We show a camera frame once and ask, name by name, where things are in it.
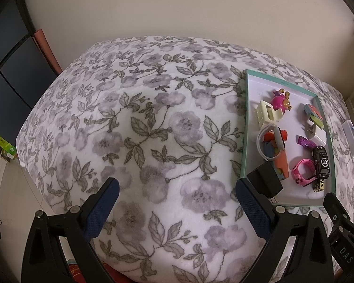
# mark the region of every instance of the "beige wall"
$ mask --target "beige wall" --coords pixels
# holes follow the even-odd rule
[[[93,43],[196,36],[280,57],[339,89],[354,88],[354,16],[342,0],[26,0],[62,68]]]

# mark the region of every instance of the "pink wristband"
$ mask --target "pink wristband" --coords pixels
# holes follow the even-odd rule
[[[296,181],[296,184],[302,185],[302,186],[307,186],[308,184],[312,183],[314,180],[316,180],[316,176],[313,175],[312,177],[308,178],[308,179],[304,179],[304,177],[300,174],[299,172],[299,166],[303,164],[305,166],[307,166],[310,171],[312,172],[312,174],[314,174],[315,171],[315,165],[313,163],[313,160],[305,158],[302,159],[299,163],[297,163],[292,172],[293,172],[293,177]]]

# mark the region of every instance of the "purple sharpener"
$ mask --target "purple sharpener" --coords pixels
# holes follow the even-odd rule
[[[307,148],[308,150],[312,150],[316,147],[316,144],[313,141],[308,140],[303,136],[299,136],[297,143],[303,146],[304,148]]]

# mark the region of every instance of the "bedspread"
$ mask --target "bedspread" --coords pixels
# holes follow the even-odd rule
[[[239,282],[264,240],[234,196],[243,152],[245,69],[316,93],[332,139],[336,194],[354,216],[354,158],[342,95],[279,58],[192,37],[99,42],[44,93],[16,141],[55,213],[81,205],[108,177],[121,193],[98,256],[138,282]],[[323,208],[317,210],[330,232]],[[272,281],[283,274],[289,242]]]

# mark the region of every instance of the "tray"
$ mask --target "tray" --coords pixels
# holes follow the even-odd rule
[[[286,91],[290,92],[292,109],[285,112],[283,118],[277,122],[277,125],[281,130],[286,130],[288,133],[285,148],[290,171],[289,177],[281,181],[283,189],[270,201],[274,204],[288,206],[323,206],[325,195],[329,192],[335,193],[336,173],[329,129],[317,95],[298,85],[249,69],[246,71],[246,84],[247,113],[241,177],[245,177],[248,173],[265,162],[256,149],[256,143],[250,140],[250,133],[260,130],[256,113],[257,105],[261,100],[270,102],[274,96],[273,91],[284,88]],[[305,128],[308,125],[308,117],[303,109],[304,104],[307,103],[319,109],[320,114],[324,118],[324,130],[327,133],[325,149],[329,154],[330,176],[325,180],[325,190],[321,192],[314,192],[312,184],[306,187],[298,185],[291,177],[292,168],[301,159],[312,158],[310,151],[297,143],[299,135],[307,137]],[[302,166],[299,170],[304,175],[304,168]]]

